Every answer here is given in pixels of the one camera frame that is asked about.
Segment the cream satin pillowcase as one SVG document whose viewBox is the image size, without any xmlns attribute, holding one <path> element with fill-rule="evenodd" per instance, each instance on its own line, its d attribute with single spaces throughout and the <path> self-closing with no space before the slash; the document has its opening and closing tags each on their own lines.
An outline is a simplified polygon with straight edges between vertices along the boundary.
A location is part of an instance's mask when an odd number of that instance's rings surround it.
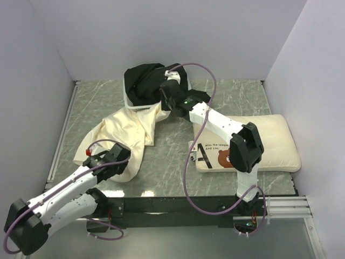
<svg viewBox="0 0 345 259">
<path fill-rule="evenodd" d="M 156 123 L 166 119 L 170 111 L 163 111 L 161 103 L 153 105 L 148 110 L 134 112 L 126 107 L 115 113 L 104 117 L 81 141 L 73 162 L 81 165 L 87 158 L 86 148 L 96 140 L 102 139 L 98 143 L 93 154 L 99 153 L 113 146 L 109 139 L 115 140 L 131 150 L 131 157 L 125 171 L 121 175 L 115 175 L 110 179 L 114 182 L 128 182 L 139 172 L 144 148 L 154 145 L 154 135 Z"/>
</svg>

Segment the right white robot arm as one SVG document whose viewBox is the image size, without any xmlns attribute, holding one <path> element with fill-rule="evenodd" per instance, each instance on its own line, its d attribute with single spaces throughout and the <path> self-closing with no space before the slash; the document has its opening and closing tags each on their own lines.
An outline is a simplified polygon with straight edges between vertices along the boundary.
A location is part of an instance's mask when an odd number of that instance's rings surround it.
<svg viewBox="0 0 345 259">
<path fill-rule="evenodd" d="M 199 132 L 192 142 L 195 145 L 204 129 L 227 142 L 230 146 L 229 160 L 237 172 L 237 192 L 238 200 L 228 209 L 220 212 L 207 212 L 199 208 L 192 201 L 188 194 L 186 176 L 189 164 L 189 156 L 184 162 L 182 174 L 182 184 L 185 197 L 190 205 L 200 213 L 205 215 L 222 215 L 229 213 L 237 207 L 237 211 L 242 215 L 249 215 L 256 208 L 258 193 L 265 196 L 263 190 L 258 187 L 258 165 L 264 153 L 257 126 L 249 122 L 242 124 L 232 120 L 223 114 L 212 109 L 209 104 L 201 101 L 195 96 L 187 96 L 176 79 L 168 79 L 160 86 L 163 95 L 163 102 L 167 104 L 171 111 L 177 113 L 180 118 L 201 126 Z"/>
</svg>

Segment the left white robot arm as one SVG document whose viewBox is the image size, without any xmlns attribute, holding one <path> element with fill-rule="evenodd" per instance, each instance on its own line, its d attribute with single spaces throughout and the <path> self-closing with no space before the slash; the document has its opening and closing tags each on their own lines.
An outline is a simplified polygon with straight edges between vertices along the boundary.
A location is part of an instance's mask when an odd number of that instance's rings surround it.
<svg viewBox="0 0 345 259">
<path fill-rule="evenodd" d="M 131 151 L 116 142 L 110 150 L 98 154 L 87 149 L 86 155 L 82 165 L 53 188 L 11 204 L 4 226 L 3 249 L 7 254 L 33 254 L 52 234 L 80 217 L 111 217 L 109 198 L 95 185 L 121 175 Z"/>
</svg>

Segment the white pillow care label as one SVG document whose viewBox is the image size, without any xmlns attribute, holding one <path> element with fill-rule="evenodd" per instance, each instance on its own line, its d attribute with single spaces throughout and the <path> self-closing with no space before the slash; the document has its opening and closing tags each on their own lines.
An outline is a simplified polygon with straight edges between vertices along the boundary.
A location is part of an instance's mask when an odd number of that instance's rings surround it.
<svg viewBox="0 0 345 259">
<path fill-rule="evenodd" d="M 189 153 L 189 160 L 195 162 L 197 160 L 197 145 L 194 144 L 193 141 L 188 142 L 189 149 L 191 149 Z"/>
</svg>

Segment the white plastic basket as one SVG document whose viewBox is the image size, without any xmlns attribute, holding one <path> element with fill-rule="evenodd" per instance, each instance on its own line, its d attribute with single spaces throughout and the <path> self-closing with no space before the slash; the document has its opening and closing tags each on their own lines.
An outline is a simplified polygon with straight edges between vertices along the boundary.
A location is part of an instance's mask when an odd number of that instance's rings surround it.
<svg viewBox="0 0 345 259">
<path fill-rule="evenodd" d="M 123 76 L 123 89 L 127 105 L 133 109 L 151 107 L 161 101 L 160 85 L 165 82 L 165 76 L 153 76 L 140 79 L 136 76 Z"/>
</svg>

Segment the black cloth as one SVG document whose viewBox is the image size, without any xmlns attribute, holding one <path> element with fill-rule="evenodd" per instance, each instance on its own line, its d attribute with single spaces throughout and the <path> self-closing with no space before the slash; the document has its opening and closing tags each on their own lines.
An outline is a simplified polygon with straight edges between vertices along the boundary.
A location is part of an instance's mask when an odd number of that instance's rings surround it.
<svg viewBox="0 0 345 259">
<path fill-rule="evenodd" d="M 160 86 L 166 81 L 165 71 L 176 67 L 178 64 L 164 66 L 161 63 L 141 64 L 124 73 L 125 92 L 129 100 L 135 106 L 152 105 L 164 97 Z M 204 102 L 209 102 L 211 97 L 203 91 L 188 89 L 188 74 L 183 67 L 176 69 L 181 82 L 179 94 L 174 98 L 176 104 L 183 103 L 189 96 L 199 98 Z"/>
</svg>

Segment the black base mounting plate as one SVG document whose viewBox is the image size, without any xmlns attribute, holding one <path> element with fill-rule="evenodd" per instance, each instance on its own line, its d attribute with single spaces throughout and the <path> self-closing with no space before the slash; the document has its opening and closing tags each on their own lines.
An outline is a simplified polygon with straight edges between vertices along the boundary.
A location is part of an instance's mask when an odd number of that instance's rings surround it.
<svg viewBox="0 0 345 259">
<path fill-rule="evenodd" d="M 186 197 L 110 197 L 105 205 L 91 214 L 94 218 L 110 218 L 120 228 L 218 226 L 232 228 L 234 218 L 263 216 L 264 202 L 240 202 L 221 215 L 197 211 Z"/>
</svg>

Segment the aluminium frame rail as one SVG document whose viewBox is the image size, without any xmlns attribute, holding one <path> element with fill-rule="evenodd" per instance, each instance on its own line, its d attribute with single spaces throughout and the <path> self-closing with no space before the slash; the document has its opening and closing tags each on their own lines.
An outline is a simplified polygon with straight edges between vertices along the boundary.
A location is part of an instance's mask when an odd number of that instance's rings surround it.
<svg viewBox="0 0 345 259">
<path fill-rule="evenodd" d="M 313 214 L 305 196 L 280 196 L 266 198 L 267 219 L 304 219 Z"/>
</svg>

